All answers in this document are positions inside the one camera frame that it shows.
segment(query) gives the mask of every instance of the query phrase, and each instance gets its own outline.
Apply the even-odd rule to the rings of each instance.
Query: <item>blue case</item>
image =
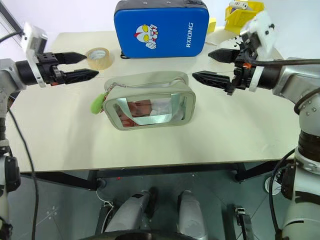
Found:
[[[192,57],[205,43],[209,13],[201,0],[122,0],[114,13],[128,58]]]

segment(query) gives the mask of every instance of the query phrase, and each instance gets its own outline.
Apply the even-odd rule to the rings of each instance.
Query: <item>cartoon character print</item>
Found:
[[[138,41],[145,43],[147,48],[155,49],[157,47],[158,27],[152,24],[150,26],[143,24],[136,29],[134,36]]]

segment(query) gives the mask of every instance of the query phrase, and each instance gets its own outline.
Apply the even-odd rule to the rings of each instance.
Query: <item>transparent pouch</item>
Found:
[[[190,121],[196,96],[188,76],[158,71],[116,77],[105,84],[103,110],[120,130],[179,126]]]

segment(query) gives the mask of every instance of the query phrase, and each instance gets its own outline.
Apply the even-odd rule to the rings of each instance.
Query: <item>green keychain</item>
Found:
[[[106,96],[108,95],[108,92],[100,94],[91,104],[91,112],[93,114],[99,114],[101,113],[103,109],[103,103],[106,100]]]

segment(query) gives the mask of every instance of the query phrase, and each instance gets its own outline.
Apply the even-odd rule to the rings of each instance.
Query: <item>tape roll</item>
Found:
[[[97,47],[86,53],[86,59],[91,69],[104,70],[111,66],[112,60],[108,49]]]

